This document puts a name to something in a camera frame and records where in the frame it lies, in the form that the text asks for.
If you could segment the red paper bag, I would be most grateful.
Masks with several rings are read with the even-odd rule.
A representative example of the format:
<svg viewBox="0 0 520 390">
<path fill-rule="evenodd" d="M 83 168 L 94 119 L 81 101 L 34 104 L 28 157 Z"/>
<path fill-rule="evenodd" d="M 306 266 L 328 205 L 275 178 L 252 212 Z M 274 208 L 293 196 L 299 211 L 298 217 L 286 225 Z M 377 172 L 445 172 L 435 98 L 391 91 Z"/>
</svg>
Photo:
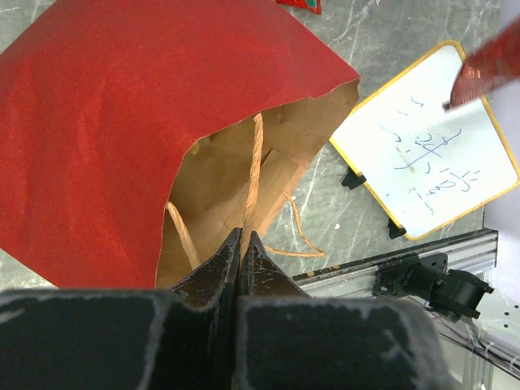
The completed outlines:
<svg viewBox="0 0 520 390">
<path fill-rule="evenodd" d="M 60 288 L 264 234 L 359 75 L 272 1 L 57 1 L 1 55 L 1 246 Z"/>
</svg>

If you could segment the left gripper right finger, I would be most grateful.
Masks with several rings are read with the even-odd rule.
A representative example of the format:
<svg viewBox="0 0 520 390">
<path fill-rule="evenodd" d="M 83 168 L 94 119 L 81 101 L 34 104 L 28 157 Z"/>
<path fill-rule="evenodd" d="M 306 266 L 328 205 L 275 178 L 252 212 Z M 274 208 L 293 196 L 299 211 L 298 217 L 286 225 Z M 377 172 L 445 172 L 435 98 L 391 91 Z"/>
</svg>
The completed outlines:
<svg viewBox="0 0 520 390">
<path fill-rule="evenodd" d="M 436 330 L 409 301 L 315 298 L 271 261 L 257 234 L 240 269 L 238 389 L 448 389 Z"/>
</svg>

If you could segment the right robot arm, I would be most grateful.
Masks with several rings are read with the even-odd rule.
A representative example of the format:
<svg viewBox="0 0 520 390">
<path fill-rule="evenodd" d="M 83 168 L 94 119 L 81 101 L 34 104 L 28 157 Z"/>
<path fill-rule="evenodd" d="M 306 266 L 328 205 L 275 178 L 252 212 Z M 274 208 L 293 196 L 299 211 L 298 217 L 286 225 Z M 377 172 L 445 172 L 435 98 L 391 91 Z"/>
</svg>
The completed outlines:
<svg viewBox="0 0 520 390">
<path fill-rule="evenodd" d="M 468 271 L 449 270 L 448 256 L 435 253 L 425 258 L 408 255 L 378 267 L 372 294 L 377 297 L 415 296 L 428 309 L 456 323 L 478 319 L 477 307 L 494 288 Z"/>
</svg>

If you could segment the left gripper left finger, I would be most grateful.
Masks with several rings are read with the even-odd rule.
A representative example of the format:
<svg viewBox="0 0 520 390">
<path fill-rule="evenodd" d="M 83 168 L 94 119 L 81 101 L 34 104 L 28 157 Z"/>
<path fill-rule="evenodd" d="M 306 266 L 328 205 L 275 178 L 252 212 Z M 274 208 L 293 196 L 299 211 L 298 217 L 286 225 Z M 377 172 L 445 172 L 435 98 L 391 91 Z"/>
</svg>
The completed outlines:
<svg viewBox="0 0 520 390">
<path fill-rule="evenodd" d="M 2 388 L 230 388 L 240 239 L 172 288 L 3 292 Z"/>
</svg>

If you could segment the small whiteboard yellow frame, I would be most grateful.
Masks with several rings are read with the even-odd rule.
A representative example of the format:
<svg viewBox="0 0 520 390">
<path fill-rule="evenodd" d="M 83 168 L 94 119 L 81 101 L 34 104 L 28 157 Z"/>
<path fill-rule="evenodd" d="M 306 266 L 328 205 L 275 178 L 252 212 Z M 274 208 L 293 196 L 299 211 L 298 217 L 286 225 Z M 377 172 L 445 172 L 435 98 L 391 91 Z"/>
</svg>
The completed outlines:
<svg viewBox="0 0 520 390">
<path fill-rule="evenodd" d="M 519 166 L 488 101 L 443 108 L 464 57 L 458 42 L 442 41 L 358 104 L 331 136 L 412 241 L 519 184 Z"/>
</svg>

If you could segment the aluminium rail frame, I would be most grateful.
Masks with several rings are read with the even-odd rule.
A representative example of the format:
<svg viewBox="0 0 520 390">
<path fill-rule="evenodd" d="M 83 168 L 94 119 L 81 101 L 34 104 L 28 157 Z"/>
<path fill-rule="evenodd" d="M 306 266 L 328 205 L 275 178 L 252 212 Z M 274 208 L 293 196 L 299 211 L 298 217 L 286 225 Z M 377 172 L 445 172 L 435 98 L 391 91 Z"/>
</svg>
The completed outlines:
<svg viewBox="0 0 520 390">
<path fill-rule="evenodd" d="M 480 275 L 496 267 L 498 231 L 484 228 L 408 249 L 309 271 L 292 279 L 313 297 L 370 297 L 387 292 L 389 274 L 405 275 L 416 264 Z"/>
</svg>

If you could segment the red Doritos bag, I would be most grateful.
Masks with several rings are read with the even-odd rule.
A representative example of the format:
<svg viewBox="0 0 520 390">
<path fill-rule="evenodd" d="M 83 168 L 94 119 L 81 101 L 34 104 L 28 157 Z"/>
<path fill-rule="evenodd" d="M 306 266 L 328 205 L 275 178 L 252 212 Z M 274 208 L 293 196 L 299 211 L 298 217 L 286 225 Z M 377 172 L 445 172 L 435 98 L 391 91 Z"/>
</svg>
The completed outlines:
<svg viewBox="0 0 520 390">
<path fill-rule="evenodd" d="M 465 105 L 519 78 L 519 18 L 470 54 L 453 83 L 445 111 Z"/>
</svg>

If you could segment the red noodle snack bag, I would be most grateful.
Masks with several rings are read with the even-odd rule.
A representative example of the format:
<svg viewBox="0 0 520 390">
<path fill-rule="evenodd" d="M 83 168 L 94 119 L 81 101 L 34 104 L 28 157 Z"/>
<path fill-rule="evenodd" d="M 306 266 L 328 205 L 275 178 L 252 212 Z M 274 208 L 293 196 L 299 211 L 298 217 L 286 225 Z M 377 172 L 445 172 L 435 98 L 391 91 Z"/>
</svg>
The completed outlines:
<svg viewBox="0 0 520 390">
<path fill-rule="evenodd" d="M 322 14 L 322 7 L 320 0 L 275 0 L 277 4 L 287 7 L 299 8 L 310 11 L 316 15 Z"/>
</svg>

